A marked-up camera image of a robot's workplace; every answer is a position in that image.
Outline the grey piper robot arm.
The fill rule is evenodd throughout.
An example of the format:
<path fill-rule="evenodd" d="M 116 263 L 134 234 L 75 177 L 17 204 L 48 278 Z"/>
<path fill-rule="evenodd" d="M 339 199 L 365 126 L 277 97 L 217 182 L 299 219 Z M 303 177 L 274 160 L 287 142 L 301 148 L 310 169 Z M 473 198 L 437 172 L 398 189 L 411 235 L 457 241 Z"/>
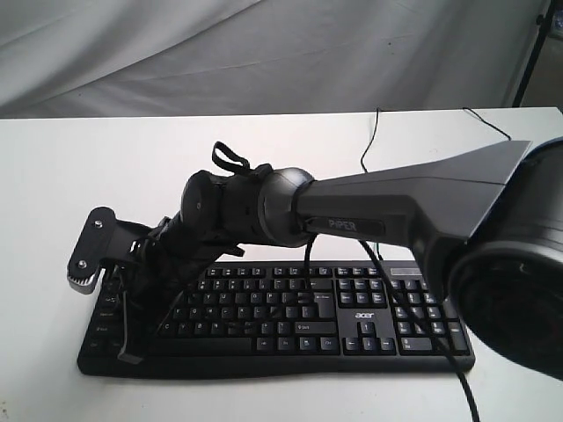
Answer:
<path fill-rule="evenodd" d="M 112 263 L 110 375 L 464 372 L 473 334 L 561 378 L 561 141 L 328 180 L 213 158 Z"/>

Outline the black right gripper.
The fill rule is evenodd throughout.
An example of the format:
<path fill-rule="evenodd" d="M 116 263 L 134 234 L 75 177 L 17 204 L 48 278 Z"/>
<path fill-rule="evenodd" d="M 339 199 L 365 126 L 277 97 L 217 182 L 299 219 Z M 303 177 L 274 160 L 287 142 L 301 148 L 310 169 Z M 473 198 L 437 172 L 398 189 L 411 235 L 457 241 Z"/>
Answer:
<path fill-rule="evenodd" d="M 148 350 L 148 325 L 143 318 L 167 313 L 180 292 L 211 262 L 211 243 L 180 219 L 163 219 L 154 228 L 117 220 L 103 261 L 126 270 L 117 358 L 141 363 Z"/>

